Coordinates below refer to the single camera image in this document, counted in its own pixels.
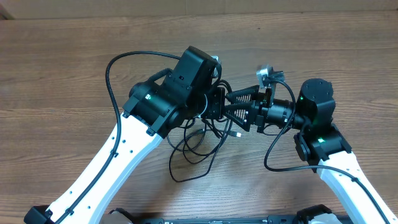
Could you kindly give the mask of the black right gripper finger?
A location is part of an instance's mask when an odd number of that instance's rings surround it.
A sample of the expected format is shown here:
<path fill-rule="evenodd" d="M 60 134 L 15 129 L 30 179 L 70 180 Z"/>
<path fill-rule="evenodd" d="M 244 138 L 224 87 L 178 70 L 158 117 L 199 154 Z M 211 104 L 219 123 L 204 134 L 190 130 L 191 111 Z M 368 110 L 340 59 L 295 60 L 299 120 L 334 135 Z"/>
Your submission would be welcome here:
<path fill-rule="evenodd" d="M 259 85 L 250 86 L 242 90 L 232 91 L 228 93 L 229 101 L 251 101 L 252 97 L 256 96 L 259 91 Z"/>
<path fill-rule="evenodd" d="M 223 114 L 245 131 L 249 131 L 254 122 L 254 110 L 250 102 L 226 105 Z"/>

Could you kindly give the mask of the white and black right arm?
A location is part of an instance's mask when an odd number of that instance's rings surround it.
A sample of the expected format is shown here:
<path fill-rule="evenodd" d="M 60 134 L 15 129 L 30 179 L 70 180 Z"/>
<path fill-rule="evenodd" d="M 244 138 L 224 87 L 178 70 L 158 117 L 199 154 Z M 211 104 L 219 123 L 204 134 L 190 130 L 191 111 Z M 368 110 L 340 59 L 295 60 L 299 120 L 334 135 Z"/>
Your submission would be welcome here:
<path fill-rule="evenodd" d="M 300 93 L 291 100 L 274 97 L 280 84 L 292 94 L 281 79 L 265 78 L 252 86 L 226 95 L 230 102 L 225 115 L 245 131 L 252 125 L 258 132 L 277 126 L 280 138 L 288 129 L 296 129 L 295 150 L 304 166 L 276 168 L 268 158 L 276 145 L 274 140 L 264 157 L 264 167 L 272 172 L 312 170 L 336 195 L 353 223 L 397 223 L 397 217 L 383 201 L 360 168 L 352 147 L 333 123 L 335 100 L 332 84 L 326 80 L 306 80 Z"/>

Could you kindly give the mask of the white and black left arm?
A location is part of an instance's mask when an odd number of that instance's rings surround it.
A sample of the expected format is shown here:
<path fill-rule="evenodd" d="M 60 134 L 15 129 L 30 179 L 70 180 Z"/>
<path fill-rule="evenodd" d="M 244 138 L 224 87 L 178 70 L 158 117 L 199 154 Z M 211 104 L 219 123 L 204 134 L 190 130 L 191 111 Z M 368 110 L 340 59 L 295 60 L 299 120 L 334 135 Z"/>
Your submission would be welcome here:
<path fill-rule="evenodd" d="M 190 46 L 177 61 L 134 85 L 121 109 L 110 94 L 117 121 L 103 147 L 62 196 L 33 206 L 24 223 L 99 223 L 133 170 L 171 130 L 210 115 L 219 58 Z"/>

